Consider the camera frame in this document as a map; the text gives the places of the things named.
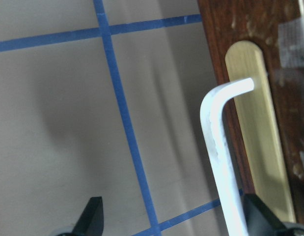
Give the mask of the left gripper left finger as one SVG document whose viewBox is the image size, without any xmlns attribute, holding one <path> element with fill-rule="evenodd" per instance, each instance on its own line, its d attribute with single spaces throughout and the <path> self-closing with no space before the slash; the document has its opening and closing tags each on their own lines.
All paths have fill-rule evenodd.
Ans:
<svg viewBox="0 0 304 236">
<path fill-rule="evenodd" d="M 102 197 L 89 199 L 71 234 L 74 236 L 101 236 L 104 230 Z"/>
</svg>

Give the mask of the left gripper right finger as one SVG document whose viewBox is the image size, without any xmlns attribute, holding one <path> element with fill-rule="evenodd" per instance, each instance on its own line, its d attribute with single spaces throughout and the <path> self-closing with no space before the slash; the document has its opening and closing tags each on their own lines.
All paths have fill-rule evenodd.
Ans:
<svg viewBox="0 0 304 236">
<path fill-rule="evenodd" d="M 286 235 L 287 228 L 256 194 L 245 194 L 243 206 L 249 236 Z"/>
</svg>

